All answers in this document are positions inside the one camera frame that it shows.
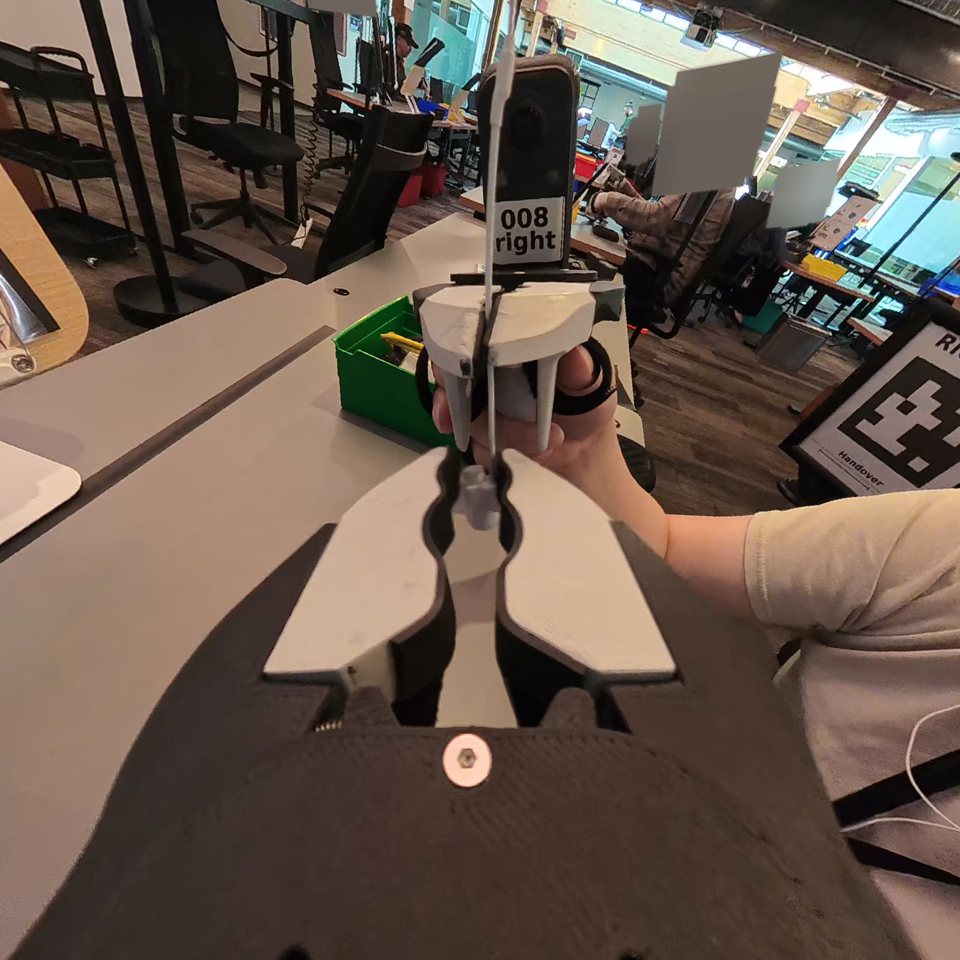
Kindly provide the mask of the person's beige t-shirt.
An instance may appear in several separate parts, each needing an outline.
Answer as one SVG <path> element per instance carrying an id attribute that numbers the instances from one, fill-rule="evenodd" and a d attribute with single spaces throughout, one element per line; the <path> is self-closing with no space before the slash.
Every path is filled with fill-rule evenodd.
<path id="1" fill-rule="evenodd" d="M 776 682 L 843 833 L 918 955 L 958 958 L 958 490 L 759 513 L 745 563 L 801 637 Z"/>

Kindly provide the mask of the person's right hand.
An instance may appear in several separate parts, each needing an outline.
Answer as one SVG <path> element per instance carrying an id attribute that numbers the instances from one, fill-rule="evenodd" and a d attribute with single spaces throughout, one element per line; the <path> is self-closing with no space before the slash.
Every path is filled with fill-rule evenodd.
<path id="1" fill-rule="evenodd" d="M 432 417 L 438 431 L 452 433 L 450 404 L 443 372 L 431 361 L 435 377 Z M 558 393 L 585 396 L 600 382 L 594 376 L 594 361 L 578 345 L 558 361 Z M 534 462 L 558 474 L 590 497 L 616 522 L 625 523 L 654 553 L 666 559 L 669 520 L 664 509 L 630 474 L 620 449 L 615 425 L 616 397 L 586 414 L 564 416 L 554 413 L 546 449 L 538 453 L 535 422 L 522 422 L 496 414 L 498 450 L 519 450 Z M 487 413 L 471 426 L 471 450 L 476 463 L 487 468 L 491 454 L 487 446 Z"/>

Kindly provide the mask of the green plastic bin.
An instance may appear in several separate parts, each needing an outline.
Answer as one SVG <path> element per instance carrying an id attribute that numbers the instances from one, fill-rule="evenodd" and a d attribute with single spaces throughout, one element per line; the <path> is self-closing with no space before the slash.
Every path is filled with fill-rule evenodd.
<path id="1" fill-rule="evenodd" d="M 429 448 L 453 447 L 454 438 L 438 431 L 429 407 L 422 404 L 416 360 L 391 360 L 396 334 L 419 339 L 421 325 L 412 299 L 403 295 L 359 318 L 333 338 L 342 410 L 383 426 Z"/>

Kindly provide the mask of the framed marker sign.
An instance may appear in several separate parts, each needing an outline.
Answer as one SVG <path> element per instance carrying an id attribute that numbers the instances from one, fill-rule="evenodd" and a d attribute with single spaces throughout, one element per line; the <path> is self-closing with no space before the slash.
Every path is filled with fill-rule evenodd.
<path id="1" fill-rule="evenodd" d="M 792 506 L 959 487 L 959 314 L 932 296 L 812 406 L 780 445 Z"/>

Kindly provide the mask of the person's right forearm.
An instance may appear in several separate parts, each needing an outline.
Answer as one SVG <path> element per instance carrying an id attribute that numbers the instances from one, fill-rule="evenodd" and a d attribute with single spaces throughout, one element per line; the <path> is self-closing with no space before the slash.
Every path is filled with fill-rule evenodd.
<path id="1" fill-rule="evenodd" d="M 740 618 L 753 614 L 745 549 L 751 515 L 667 513 L 639 488 L 630 524 L 654 553 L 697 594 Z"/>

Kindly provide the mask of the red container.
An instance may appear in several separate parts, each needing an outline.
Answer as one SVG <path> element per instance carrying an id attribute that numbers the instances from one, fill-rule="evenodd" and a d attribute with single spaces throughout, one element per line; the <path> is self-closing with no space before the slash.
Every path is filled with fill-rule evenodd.
<path id="1" fill-rule="evenodd" d="M 413 207 L 422 199 L 434 199 L 446 191 L 448 178 L 447 164 L 443 161 L 426 160 L 409 174 L 400 193 L 397 206 L 401 209 Z"/>

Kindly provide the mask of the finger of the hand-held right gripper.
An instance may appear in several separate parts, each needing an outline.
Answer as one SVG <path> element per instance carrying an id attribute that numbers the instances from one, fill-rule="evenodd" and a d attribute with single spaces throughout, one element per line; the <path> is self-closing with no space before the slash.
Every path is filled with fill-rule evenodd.
<path id="1" fill-rule="evenodd" d="M 479 414 L 474 402 L 486 401 L 486 371 L 481 362 L 486 315 L 483 287 L 421 287 L 415 313 L 433 366 L 441 372 L 454 440 L 465 452 Z"/>
<path id="2" fill-rule="evenodd" d="M 500 448 L 497 416 L 535 427 L 546 452 L 560 360 L 588 341 L 599 282 L 536 282 L 500 294 L 487 342 L 488 438 Z"/>

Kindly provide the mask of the grey metal bin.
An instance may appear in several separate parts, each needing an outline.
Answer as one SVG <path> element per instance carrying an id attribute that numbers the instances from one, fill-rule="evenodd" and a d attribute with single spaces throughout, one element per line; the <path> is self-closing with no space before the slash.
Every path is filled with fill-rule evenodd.
<path id="1" fill-rule="evenodd" d="M 820 324 L 781 314 L 755 346 L 759 362 L 796 374 L 832 339 Z"/>

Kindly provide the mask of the wooden framed sign board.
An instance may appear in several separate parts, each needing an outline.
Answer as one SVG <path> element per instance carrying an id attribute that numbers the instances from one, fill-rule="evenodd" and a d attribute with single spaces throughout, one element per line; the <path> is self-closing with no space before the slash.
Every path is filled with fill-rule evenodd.
<path id="1" fill-rule="evenodd" d="M 1 171 L 2 385 L 74 358 L 87 339 L 87 302 L 61 255 Z"/>

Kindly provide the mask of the black rolling cart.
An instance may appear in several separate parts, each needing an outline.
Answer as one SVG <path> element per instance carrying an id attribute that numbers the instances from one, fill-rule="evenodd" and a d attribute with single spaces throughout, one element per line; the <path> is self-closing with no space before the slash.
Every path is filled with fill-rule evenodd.
<path id="1" fill-rule="evenodd" d="M 138 253 L 116 162 L 85 59 L 53 46 L 28 50 L 1 43 L 1 81 L 10 91 L 19 126 L 2 130 L 1 157 L 39 174 L 49 206 L 35 217 L 54 246 L 81 258 L 89 268 Z M 84 103 L 93 115 L 99 141 L 81 141 L 63 129 L 57 104 Z M 120 225 L 90 213 L 82 183 L 108 181 L 115 194 Z"/>

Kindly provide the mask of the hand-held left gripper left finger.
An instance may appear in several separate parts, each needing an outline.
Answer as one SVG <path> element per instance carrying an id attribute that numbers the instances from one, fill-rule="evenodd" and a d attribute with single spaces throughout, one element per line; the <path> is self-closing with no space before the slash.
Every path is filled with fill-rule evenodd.
<path id="1" fill-rule="evenodd" d="M 267 679 L 413 694 L 443 675 L 444 664 L 419 665 L 403 645 L 445 602 L 459 474 L 453 449 L 431 449 L 344 512 L 264 664 Z"/>

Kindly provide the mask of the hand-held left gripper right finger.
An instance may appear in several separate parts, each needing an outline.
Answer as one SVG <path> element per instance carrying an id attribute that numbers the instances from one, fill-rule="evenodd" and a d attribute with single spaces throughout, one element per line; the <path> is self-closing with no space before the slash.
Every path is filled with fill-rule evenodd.
<path id="1" fill-rule="evenodd" d="M 605 510 L 518 450 L 499 455 L 496 479 L 508 631 L 591 685 L 673 680 L 674 657 Z"/>

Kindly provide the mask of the black pole stand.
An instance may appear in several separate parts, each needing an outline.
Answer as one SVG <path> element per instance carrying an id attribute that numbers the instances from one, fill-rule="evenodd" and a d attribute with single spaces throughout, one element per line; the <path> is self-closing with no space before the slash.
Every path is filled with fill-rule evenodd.
<path id="1" fill-rule="evenodd" d="M 182 289 L 166 259 L 158 219 L 124 94 L 109 27 L 100 1 L 79 2 L 139 217 L 151 273 L 116 284 L 114 301 L 120 315 L 140 329 L 153 330 L 206 308 L 209 303 Z"/>

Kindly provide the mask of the black high-back office chair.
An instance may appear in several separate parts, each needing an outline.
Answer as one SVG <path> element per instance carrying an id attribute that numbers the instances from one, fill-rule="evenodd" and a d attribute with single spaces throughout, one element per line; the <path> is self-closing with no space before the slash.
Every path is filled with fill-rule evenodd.
<path id="1" fill-rule="evenodd" d="M 296 246 L 265 249 L 287 264 L 286 273 L 277 280 L 316 282 L 383 249 L 403 187 L 425 158 L 433 121 L 431 114 L 384 105 L 370 110 L 353 169 L 318 250 Z M 266 282 L 249 285 L 233 264 L 216 256 L 181 278 L 186 292 L 211 303 Z"/>

